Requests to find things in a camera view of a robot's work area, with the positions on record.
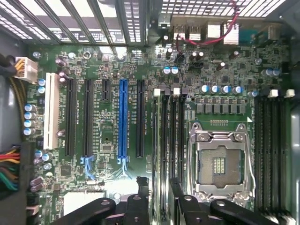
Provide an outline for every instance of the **ram slot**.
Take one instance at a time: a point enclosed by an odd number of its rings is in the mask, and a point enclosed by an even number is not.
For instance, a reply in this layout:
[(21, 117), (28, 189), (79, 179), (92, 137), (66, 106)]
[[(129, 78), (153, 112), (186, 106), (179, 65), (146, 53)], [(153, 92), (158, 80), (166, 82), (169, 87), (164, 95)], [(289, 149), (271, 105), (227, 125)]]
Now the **ram slot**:
[(180, 95), (178, 104), (178, 179), (183, 182), (183, 160), (184, 160), (184, 104), (186, 95)]
[(263, 103), (255, 99), (255, 210), (263, 207)]
[(67, 81), (67, 105), (66, 105), (66, 156), (73, 157), (75, 154), (75, 125), (76, 125), (76, 79)]
[(120, 79), (118, 164), (127, 158), (128, 81)]
[(168, 140), (168, 98), (162, 96), (161, 103), (161, 139), (160, 139), (160, 208), (161, 219), (166, 220), (166, 186), (167, 186), (167, 140)]
[(93, 145), (93, 100), (94, 100), (94, 81), (85, 80), (85, 96), (84, 96), (84, 122), (83, 122), (83, 155), (85, 157), (92, 156)]
[(270, 101), (264, 101), (263, 106), (263, 207), (271, 209), (271, 106)]
[(145, 150), (145, 81), (137, 81), (135, 156), (144, 157)]
[(176, 129), (176, 114), (177, 114), (177, 97), (171, 96), (170, 99), (170, 137), (169, 137), (169, 178), (175, 177), (175, 165), (176, 165), (176, 140), (177, 140), (177, 129)]
[(272, 117), (271, 117), (271, 155), (272, 155), (272, 209), (278, 209), (279, 207), (279, 112), (278, 112), (278, 101), (273, 100), (271, 102), (271, 111), (272, 111)]

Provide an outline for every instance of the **pci slot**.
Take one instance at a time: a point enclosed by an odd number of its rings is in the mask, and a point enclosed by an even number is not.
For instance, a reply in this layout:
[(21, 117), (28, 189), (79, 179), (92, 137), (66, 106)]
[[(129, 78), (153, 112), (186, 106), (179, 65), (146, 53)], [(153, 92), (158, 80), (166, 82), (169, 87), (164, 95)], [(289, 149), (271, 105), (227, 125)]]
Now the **pci slot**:
[(83, 156), (92, 156), (94, 81), (84, 80)]
[(168, 140), (168, 99), (170, 90), (165, 90), (161, 103), (161, 139), (160, 139), (160, 207), (161, 219), (166, 220), (166, 187), (167, 187), (167, 140)]
[(145, 81), (137, 81), (136, 146), (137, 158), (144, 157), (145, 150)]
[(120, 79), (118, 164), (127, 158), (128, 81)]
[(45, 119), (44, 119), (44, 149), (55, 149), (58, 147), (59, 121), (59, 99), (60, 99), (60, 76), (55, 73), (46, 74), (45, 91)]
[(67, 81), (67, 104), (66, 104), (66, 156), (73, 157), (75, 154), (75, 128), (76, 128), (76, 79)]

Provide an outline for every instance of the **pcie slot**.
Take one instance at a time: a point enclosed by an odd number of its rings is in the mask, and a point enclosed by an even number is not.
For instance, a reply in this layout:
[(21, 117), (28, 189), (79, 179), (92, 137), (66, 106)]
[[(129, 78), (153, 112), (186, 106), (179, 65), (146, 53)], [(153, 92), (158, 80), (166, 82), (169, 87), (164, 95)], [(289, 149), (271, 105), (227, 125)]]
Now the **pcie slot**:
[(128, 81), (120, 79), (118, 163), (127, 158)]
[(144, 157), (145, 149), (145, 81), (137, 81), (137, 115), (136, 115), (136, 145), (137, 158)]
[(176, 140), (177, 140), (177, 130), (176, 130), (176, 113), (177, 113), (177, 97), (171, 96), (170, 99), (170, 137), (169, 137), (169, 154), (170, 154), (170, 170), (169, 178), (175, 176), (175, 153), (176, 153)]
[(169, 96), (162, 96), (161, 103), (161, 139), (160, 139), (160, 207), (162, 221), (166, 220), (166, 182), (167, 182), (167, 140), (168, 140), (168, 98)]
[(65, 139), (66, 156), (74, 156), (75, 154), (76, 90), (76, 79), (68, 79)]
[(184, 160), (184, 104), (186, 95), (181, 94), (178, 103), (178, 179), (183, 182), (183, 160)]
[(90, 79), (84, 80), (85, 96), (84, 96), (84, 123), (83, 123), (83, 155), (85, 157), (92, 156), (93, 144), (93, 95), (94, 81)]

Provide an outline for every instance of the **yellow wire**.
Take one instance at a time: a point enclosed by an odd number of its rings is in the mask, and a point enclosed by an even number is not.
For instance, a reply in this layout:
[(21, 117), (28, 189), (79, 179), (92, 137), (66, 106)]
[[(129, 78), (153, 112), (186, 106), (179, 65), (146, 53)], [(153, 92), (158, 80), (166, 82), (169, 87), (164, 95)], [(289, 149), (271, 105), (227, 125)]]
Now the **yellow wire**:
[(6, 159), (0, 160), (0, 163), (2, 163), (2, 162), (11, 162), (11, 163), (15, 163), (15, 164), (19, 164), (20, 163), (20, 161), (12, 159), (12, 158), (6, 158)]

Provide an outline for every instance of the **green circuit board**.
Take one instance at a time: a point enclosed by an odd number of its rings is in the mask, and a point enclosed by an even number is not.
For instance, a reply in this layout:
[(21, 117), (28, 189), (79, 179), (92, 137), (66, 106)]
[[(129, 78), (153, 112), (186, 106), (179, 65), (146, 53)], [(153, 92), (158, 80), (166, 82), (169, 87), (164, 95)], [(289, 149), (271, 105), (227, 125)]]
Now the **green circuit board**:
[[(80, 198), (84, 193), (85, 199), (99, 198), (102, 196), (120, 201), (120, 197), (137, 193), (138, 185), (136, 177), (148, 177), (150, 184), (152, 173), (157, 172), (159, 177), (159, 165), (153, 165), (153, 100), (154, 90), (187, 88), (188, 95), (185, 101), (185, 134), (190, 121), (198, 121), (205, 130), (233, 131), (237, 125), (243, 123), (251, 140), (251, 149), (254, 146), (253, 123), (254, 99), (248, 96), (249, 91), (261, 90), (264, 86), (275, 89), (289, 87), (288, 74), (284, 73), (286, 62), (289, 61), (289, 47), (285, 44), (270, 44), (263, 47), (238, 46), (234, 49), (220, 49), (220, 47), (205, 47), (201, 69), (190, 69), (188, 56), (192, 51), (199, 49), (183, 46), (181, 51), (186, 58), (181, 65), (174, 63), (177, 52), (174, 51), (169, 59), (165, 58), (166, 48), (159, 46), (143, 49), (129, 49), (124, 53), (124, 59), (118, 60), (113, 54), (104, 53), (99, 57), (101, 47), (87, 46), (31, 46), (29, 56), (33, 52), (41, 53), (38, 61), (39, 78), (45, 78), (46, 73), (57, 73), (57, 58), (66, 62), (66, 68), (70, 77), (77, 80), (76, 88), (76, 117), (75, 121), (75, 155), (65, 154), (65, 140), (59, 139), (59, 147), (49, 152), (53, 159), (47, 163), (51, 169), (45, 170), (43, 164), (36, 167), (37, 176), (42, 176), (44, 188), (40, 195), (40, 215), (43, 225), (62, 217), (70, 212), (76, 205), (74, 198)], [(239, 51), (236, 59), (230, 60), (233, 51)], [(90, 59), (85, 59), (86, 53), (90, 53)], [(69, 58), (68, 54), (74, 53), (75, 58)], [(218, 61), (223, 61), (226, 66), (216, 71)], [(178, 74), (164, 74), (165, 67), (178, 67)], [(279, 68), (282, 74), (277, 77), (262, 75), (266, 68)], [(128, 80), (128, 128), (127, 128), (127, 171), (122, 170), (117, 163), (118, 147), (118, 115), (119, 115), (119, 83), (120, 79)], [(85, 174), (85, 168), (81, 164), (83, 155), (83, 130), (84, 130), (84, 80), (93, 81), (93, 122), (92, 122), (92, 153), (95, 160), (92, 163), (91, 173), (95, 180), (91, 180)], [(102, 101), (102, 82), (104, 79), (111, 81), (111, 100)], [(135, 151), (137, 130), (137, 80), (145, 81), (145, 148), (144, 156), (137, 158)], [(243, 92), (239, 95), (222, 95), (220, 92), (205, 94), (200, 92), (203, 85), (217, 85), (219, 87), (229, 85), (241, 86)], [(43, 137), (43, 121), (45, 102), (43, 94), (38, 93), (38, 85), (29, 85), (27, 103), (37, 106), (36, 133), (29, 136), (28, 141), (35, 142), (37, 150), (41, 148)], [(60, 88), (59, 99), (59, 130), (66, 128), (66, 87)], [(235, 111), (212, 111), (207, 105), (230, 105), (233, 108), (242, 106), (243, 109)]]

